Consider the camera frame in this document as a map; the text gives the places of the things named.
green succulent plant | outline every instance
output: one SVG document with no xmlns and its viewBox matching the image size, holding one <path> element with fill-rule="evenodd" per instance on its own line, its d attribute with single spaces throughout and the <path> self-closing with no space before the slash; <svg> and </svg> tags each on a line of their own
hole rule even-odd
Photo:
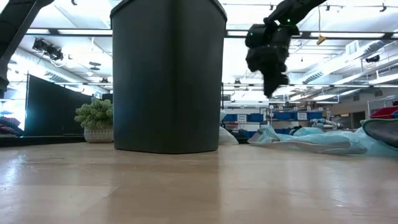
<svg viewBox="0 0 398 224">
<path fill-rule="evenodd" d="M 113 125 L 113 105 L 110 100 L 95 100 L 76 109 L 75 121 L 82 128 L 106 128 Z"/>
</svg>

dark gray trash can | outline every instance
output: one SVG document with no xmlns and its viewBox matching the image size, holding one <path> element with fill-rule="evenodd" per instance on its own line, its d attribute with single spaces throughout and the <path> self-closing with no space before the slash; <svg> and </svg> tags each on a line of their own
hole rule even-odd
<svg viewBox="0 0 398 224">
<path fill-rule="evenodd" d="M 125 0 L 111 12 L 114 146 L 218 148 L 226 14 L 217 0 Z"/>
</svg>

potted plant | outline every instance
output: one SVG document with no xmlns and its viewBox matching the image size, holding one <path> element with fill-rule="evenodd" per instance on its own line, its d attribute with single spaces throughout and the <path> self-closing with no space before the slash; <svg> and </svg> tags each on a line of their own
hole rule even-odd
<svg viewBox="0 0 398 224">
<path fill-rule="evenodd" d="M 110 100 L 95 99 L 90 105 L 76 109 L 76 114 L 75 121 L 85 129 L 87 142 L 113 142 L 113 105 Z"/>
</svg>

white plant pot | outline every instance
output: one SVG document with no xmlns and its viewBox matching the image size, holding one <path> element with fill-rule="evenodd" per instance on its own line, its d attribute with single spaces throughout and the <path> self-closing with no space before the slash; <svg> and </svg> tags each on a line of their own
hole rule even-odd
<svg viewBox="0 0 398 224">
<path fill-rule="evenodd" d="M 89 143 L 111 143 L 113 142 L 113 127 L 85 128 L 85 139 Z"/>
</svg>

label on bin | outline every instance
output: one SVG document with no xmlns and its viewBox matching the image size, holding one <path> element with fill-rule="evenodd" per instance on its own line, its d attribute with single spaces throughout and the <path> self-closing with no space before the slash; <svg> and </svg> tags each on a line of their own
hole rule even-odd
<svg viewBox="0 0 398 224">
<path fill-rule="evenodd" d="M 306 121 L 307 120 L 307 113 L 297 113 L 297 119 L 299 121 Z"/>
<path fill-rule="evenodd" d="M 238 114 L 238 122 L 246 123 L 248 121 L 248 116 L 246 114 Z"/>
</svg>

